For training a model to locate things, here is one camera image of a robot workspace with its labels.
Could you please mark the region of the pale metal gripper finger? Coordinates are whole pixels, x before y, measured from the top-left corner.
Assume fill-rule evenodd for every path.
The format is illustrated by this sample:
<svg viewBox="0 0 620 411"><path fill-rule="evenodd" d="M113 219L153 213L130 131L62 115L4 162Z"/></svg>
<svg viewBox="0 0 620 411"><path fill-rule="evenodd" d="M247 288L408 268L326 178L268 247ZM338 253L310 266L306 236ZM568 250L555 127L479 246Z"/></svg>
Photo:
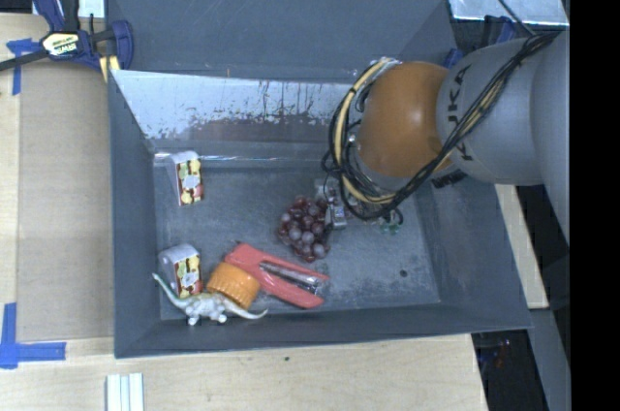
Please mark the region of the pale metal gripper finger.
<svg viewBox="0 0 620 411"><path fill-rule="evenodd" d="M316 180L316 200L328 204L339 201L339 182L335 178L318 178Z"/></svg>
<svg viewBox="0 0 620 411"><path fill-rule="evenodd" d="M325 211L325 227L330 230L342 230L347 224L345 208L339 204L328 204Z"/></svg>

